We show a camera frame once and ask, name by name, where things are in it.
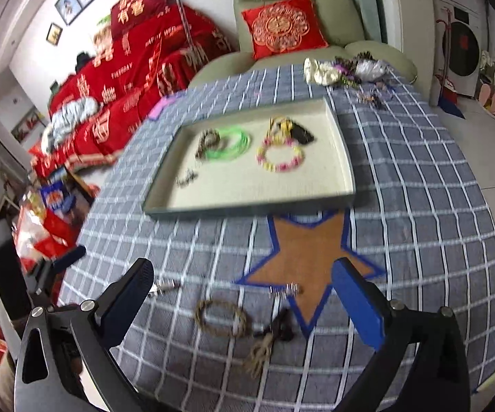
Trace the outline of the orange star sticker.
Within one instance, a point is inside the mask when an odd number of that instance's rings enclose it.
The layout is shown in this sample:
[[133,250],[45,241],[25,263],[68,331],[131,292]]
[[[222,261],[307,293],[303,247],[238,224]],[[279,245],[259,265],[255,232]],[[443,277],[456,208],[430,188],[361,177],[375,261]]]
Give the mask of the orange star sticker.
[[267,219],[272,251],[235,281],[239,286],[285,289],[289,306],[304,337],[309,337],[332,291],[335,261],[346,258],[365,279],[385,270],[350,247],[351,211],[327,212],[322,219],[302,223],[288,217]]

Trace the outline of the blue snack box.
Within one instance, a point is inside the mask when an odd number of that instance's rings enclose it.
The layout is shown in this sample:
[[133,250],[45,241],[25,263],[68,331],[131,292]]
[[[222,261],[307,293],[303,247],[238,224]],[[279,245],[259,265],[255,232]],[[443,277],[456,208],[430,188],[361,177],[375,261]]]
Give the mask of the blue snack box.
[[68,217],[76,205],[76,196],[63,181],[42,186],[40,194],[45,207],[61,219]]

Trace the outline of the cream shallow tray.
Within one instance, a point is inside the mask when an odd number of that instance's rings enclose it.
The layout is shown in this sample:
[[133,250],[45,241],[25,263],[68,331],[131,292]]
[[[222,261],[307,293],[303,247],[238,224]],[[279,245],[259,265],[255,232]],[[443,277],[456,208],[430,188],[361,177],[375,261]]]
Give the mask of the cream shallow tray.
[[[300,145],[291,123],[315,137]],[[239,127],[250,147],[235,160],[209,161],[195,153],[208,130]],[[178,188],[188,169],[198,178]],[[328,98],[279,103],[184,123],[155,171],[142,209],[154,219],[312,215],[352,206],[356,181],[337,116]]]

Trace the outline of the black hair clip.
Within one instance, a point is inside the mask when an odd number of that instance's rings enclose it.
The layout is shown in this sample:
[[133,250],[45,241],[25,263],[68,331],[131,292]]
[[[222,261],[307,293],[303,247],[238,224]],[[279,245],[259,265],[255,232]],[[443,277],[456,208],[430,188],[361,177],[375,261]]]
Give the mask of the black hair clip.
[[291,136],[291,138],[300,145],[308,145],[315,141],[315,137],[312,133],[310,133],[310,131],[295,122],[291,123],[289,136]]

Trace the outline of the cream scrunchie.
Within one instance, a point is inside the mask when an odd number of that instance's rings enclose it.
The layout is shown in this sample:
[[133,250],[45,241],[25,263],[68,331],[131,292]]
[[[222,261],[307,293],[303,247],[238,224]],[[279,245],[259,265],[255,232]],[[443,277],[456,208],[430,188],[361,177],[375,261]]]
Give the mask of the cream scrunchie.
[[329,61],[306,58],[303,63],[304,80],[309,85],[329,87],[339,83],[342,72]]

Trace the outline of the red embroidered cushion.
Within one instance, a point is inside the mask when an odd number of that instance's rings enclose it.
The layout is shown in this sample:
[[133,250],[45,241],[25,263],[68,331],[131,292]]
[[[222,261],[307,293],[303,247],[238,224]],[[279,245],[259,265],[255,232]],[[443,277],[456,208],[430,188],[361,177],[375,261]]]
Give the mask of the red embroidered cushion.
[[253,58],[328,47],[312,0],[281,0],[242,12]]

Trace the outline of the grey crumpled cloth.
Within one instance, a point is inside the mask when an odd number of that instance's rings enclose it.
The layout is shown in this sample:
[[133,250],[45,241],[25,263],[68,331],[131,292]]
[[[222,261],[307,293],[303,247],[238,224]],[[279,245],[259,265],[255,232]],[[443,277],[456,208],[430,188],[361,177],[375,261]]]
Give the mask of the grey crumpled cloth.
[[99,103],[92,97],[81,97],[63,104],[42,133],[41,150],[50,155],[76,130],[99,111]]

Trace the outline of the grey checked tablecloth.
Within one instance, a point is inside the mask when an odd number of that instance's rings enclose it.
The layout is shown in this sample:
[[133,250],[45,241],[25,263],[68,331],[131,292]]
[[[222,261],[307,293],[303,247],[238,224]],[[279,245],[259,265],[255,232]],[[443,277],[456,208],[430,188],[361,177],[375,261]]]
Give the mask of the grey checked tablecloth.
[[[81,230],[86,256],[59,300],[98,297],[139,258],[178,287],[142,305],[113,356],[142,393],[181,411],[329,411],[372,355],[331,286],[349,258],[407,308],[451,308],[469,381],[495,375],[495,224],[460,147],[416,88],[392,76],[377,110],[281,66],[191,89],[146,121]],[[342,132],[356,201],[345,213],[152,219],[142,209],[178,129],[320,102]]]

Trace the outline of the dark red pillow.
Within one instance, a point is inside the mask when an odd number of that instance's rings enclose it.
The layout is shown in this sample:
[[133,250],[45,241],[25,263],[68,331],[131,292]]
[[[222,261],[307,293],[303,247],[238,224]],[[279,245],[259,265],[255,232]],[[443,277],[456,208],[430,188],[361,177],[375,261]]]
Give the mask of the dark red pillow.
[[119,0],[110,12],[112,39],[121,38],[139,23],[165,11],[171,0]]

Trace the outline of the dark patterned scrunchie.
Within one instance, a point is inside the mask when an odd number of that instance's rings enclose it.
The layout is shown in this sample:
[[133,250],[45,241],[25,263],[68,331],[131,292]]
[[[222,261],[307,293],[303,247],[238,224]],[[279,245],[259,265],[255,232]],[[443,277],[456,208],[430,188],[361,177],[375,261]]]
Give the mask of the dark patterned scrunchie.
[[363,51],[358,53],[352,59],[336,57],[333,60],[333,66],[341,75],[340,82],[342,82],[343,85],[351,85],[352,87],[356,87],[362,83],[362,79],[356,76],[356,67],[364,60],[374,61],[375,59],[369,51]]

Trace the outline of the clear plastic bag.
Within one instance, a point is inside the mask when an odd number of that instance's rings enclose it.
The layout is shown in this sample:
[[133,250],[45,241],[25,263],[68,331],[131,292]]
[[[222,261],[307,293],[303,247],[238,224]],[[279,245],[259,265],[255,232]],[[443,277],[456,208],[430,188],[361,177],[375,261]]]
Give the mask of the clear plastic bag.
[[384,60],[359,60],[356,63],[355,77],[364,82],[375,82],[387,76],[389,64]]

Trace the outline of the small framed picture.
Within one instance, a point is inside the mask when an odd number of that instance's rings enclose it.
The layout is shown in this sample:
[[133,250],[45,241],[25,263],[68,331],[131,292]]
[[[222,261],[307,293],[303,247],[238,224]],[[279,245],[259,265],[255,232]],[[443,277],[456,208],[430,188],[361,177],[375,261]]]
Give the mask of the small framed picture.
[[46,41],[56,47],[59,43],[62,32],[63,29],[56,23],[52,22],[46,35]]

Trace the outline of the lower washing machine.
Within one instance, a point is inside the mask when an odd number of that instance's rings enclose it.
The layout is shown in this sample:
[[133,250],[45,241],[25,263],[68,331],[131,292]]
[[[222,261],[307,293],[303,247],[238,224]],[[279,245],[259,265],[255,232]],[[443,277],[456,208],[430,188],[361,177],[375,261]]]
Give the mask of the lower washing machine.
[[448,65],[447,83],[462,97],[473,98],[479,81],[484,39],[479,14],[453,0],[433,0],[436,21],[435,74]]

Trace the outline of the pink star sticker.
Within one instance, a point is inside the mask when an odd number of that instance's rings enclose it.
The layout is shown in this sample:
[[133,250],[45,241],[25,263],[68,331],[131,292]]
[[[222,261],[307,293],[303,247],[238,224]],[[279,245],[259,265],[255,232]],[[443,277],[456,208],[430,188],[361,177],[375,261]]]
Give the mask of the pink star sticker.
[[177,102],[179,99],[181,99],[184,96],[183,93],[175,93],[172,95],[164,96],[162,97],[156,105],[154,105],[151,110],[149,111],[149,114],[147,118],[152,121],[156,121],[159,119],[160,115],[164,111],[164,109],[170,105],[173,105],[175,102]]

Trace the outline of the black claw clip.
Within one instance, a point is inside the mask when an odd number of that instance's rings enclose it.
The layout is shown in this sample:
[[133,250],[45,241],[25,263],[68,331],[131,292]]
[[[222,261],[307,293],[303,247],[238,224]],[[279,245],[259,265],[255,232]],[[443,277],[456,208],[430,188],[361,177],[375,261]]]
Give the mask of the black claw clip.
[[258,331],[254,334],[256,339],[263,339],[270,335],[272,342],[284,341],[288,342],[293,340],[295,334],[291,325],[291,310],[289,308],[282,308],[272,322],[266,326],[262,331]]

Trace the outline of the silver hair clip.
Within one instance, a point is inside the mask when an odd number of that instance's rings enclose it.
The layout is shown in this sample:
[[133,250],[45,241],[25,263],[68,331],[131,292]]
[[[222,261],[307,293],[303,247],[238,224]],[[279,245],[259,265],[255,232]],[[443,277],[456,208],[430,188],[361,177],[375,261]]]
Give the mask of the silver hair clip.
[[150,298],[158,297],[165,293],[181,288],[181,283],[173,279],[159,279],[149,289]]

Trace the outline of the silver chain earring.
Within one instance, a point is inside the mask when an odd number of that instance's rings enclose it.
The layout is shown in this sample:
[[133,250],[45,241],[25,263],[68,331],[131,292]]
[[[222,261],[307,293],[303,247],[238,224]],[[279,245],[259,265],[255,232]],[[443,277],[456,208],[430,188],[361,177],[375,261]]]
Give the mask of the silver chain earring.
[[178,188],[187,187],[188,185],[193,183],[198,178],[198,176],[199,174],[196,171],[188,169],[186,174],[182,178],[177,178],[176,185],[178,186]]

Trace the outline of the green translucent bangle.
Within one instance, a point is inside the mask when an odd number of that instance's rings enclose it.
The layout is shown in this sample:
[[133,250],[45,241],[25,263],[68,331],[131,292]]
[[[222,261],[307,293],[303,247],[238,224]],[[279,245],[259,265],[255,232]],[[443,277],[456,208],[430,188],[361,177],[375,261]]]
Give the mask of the green translucent bangle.
[[239,127],[211,130],[217,138],[215,145],[207,146],[202,154],[209,161],[230,161],[243,155],[250,147],[249,134]]

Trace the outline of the red bedspread bed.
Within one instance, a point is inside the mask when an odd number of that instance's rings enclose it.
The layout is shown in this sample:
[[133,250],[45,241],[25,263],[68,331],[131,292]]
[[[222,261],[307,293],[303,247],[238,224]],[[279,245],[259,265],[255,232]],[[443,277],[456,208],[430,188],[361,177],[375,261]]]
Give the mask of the red bedspread bed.
[[232,51],[228,38],[201,12],[176,5],[140,22],[80,72],[68,76],[49,113],[82,97],[100,105],[53,152],[35,152],[41,179],[55,170],[111,165],[163,97],[184,90],[207,63]]

